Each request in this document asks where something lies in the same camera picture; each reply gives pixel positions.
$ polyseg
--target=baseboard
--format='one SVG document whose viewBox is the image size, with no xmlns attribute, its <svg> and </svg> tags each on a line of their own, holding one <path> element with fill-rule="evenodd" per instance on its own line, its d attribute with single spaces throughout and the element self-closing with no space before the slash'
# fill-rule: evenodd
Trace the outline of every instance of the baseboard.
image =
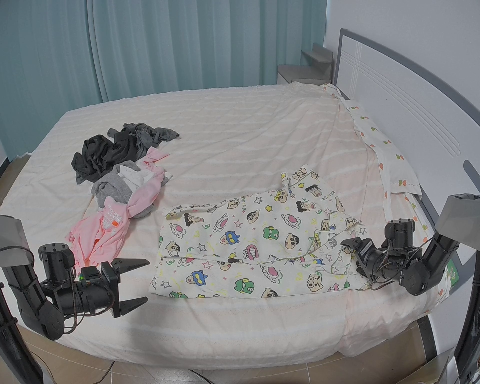
<svg viewBox="0 0 480 384">
<path fill-rule="evenodd" d="M 432 325 L 428 316 L 423 316 L 417 320 L 420 329 L 420 335 L 423 342 L 423 350 L 425 351 L 425 359 L 427 362 L 437 357 L 437 347 L 433 338 Z"/>
<path fill-rule="evenodd" d="M 6 158 L 3 164 L 0 166 L 0 176 L 3 175 L 3 173 L 5 172 L 9 164 L 10 164 L 10 161 L 8 160 L 8 158 Z"/>
</svg>

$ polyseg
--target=floor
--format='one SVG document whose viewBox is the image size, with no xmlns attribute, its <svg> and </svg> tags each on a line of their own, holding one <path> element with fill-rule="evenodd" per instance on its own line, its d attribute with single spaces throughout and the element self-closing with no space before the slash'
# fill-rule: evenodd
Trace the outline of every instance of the floor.
<svg viewBox="0 0 480 384">
<path fill-rule="evenodd" d="M 21 171 L 28 157 L 13 161 L 0 178 L 0 204 Z M 27 329 L 20 331 L 32 352 L 50 368 L 57 384 L 99 380 L 110 361 L 64 347 Z M 336 353 L 322 361 L 284 367 L 244 370 L 199 371 L 215 384 L 394 384 L 415 372 L 426 362 L 417 322 L 401 334 L 354 357 Z M 168 369 L 117 361 L 101 383 L 111 384 L 180 384 L 204 383 L 188 370 Z M 0 359 L 0 383 L 18 381 Z"/>
</svg>

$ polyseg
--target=dark gray garment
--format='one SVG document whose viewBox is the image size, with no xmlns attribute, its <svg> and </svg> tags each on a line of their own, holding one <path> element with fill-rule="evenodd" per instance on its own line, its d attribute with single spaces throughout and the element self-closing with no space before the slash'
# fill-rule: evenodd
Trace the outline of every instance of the dark gray garment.
<svg viewBox="0 0 480 384">
<path fill-rule="evenodd" d="M 124 123 L 123 129 L 118 132 L 110 128 L 107 132 L 108 137 L 112 137 L 114 142 L 125 140 L 125 134 L 137 138 L 137 160 L 147 154 L 148 148 L 157 147 L 161 141 L 170 141 L 179 136 L 179 134 L 168 128 L 152 128 L 144 123 Z"/>
<path fill-rule="evenodd" d="M 105 199 L 107 196 L 113 197 L 117 203 L 127 204 L 130 196 L 132 195 L 132 190 L 123 181 L 122 177 L 118 175 L 121 165 L 131 168 L 134 171 L 140 170 L 140 168 L 138 168 L 133 161 L 128 160 L 114 165 L 112 171 L 96 181 L 92 186 L 92 195 L 96 196 L 96 200 L 100 208 L 105 206 Z M 153 209 L 154 205 L 152 204 L 145 208 L 142 212 L 133 216 L 133 218 L 138 219 L 140 217 L 147 216 L 147 214 L 149 214 Z"/>
</svg>

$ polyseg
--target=bed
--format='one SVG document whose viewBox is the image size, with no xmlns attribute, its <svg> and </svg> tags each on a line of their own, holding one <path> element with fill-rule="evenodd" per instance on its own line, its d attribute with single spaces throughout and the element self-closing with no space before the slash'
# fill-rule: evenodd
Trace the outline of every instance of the bed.
<svg viewBox="0 0 480 384">
<path fill-rule="evenodd" d="M 346 80 L 339 77 L 340 83 L 352 78 L 343 73 Z M 164 226 L 162 208 L 278 189 L 279 172 L 293 172 L 303 164 L 317 169 L 334 187 L 346 212 L 368 226 L 377 244 L 383 241 L 390 215 L 415 216 L 426 223 L 415 232 L 415 244 L 421 244 L 432 234 L 430 214 L 407 192 L 389 194 L 385 205 L 377 156 L 358 135 L 360 115 L 353 113 L 360 111 L 373 117 L 370 109 L 343 99 L 333 86 L 293 83 L 139 96 L 67 112 L 32 153 L 0 208 L 0 214 L 22 220 L 34 251 L 44 243 L 63 241 L 71 226 L 96 210 L 91 184 L 76 185 L 70 166 L 83 140 L 132 121 L 172 128 L 181 138 L 159 146 L 170 153 L 160 164 L 174 177 L 162 189 L 157 209 L 132 221 L 119 254 L 151 262 L 122 276 L 120 284 L 123 300 L 147 296 L 149 301 L 119 319 L 86 318 L 59 342 L 139 364 L 268 367 L 321 360 L 337 351 L 355 356 L 428 313 L 448 296 L 450 279 L 418 297 L 398 284 L 377 292 L 339 290 L 274 300 L 173 300 L 148 293 Z M 335 119 L 344 128 L 335 128 Z M 43 279 L 41 265 L 35 269 Z M 4 293 L 22 324 L 13 294 Z"/>
</svg>

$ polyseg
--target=curtain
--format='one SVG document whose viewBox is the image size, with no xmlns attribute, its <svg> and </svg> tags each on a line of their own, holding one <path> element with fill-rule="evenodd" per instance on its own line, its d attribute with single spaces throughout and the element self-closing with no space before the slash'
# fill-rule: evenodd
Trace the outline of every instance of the curtain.
<svg viewBox="0 0 480 384">
<path fill-rule="evenodd" d="M 323 43 L 326 0 L 0 1 L 0 140 L 33 151 L 68 110 L 275 84 Z"/>
</svg>

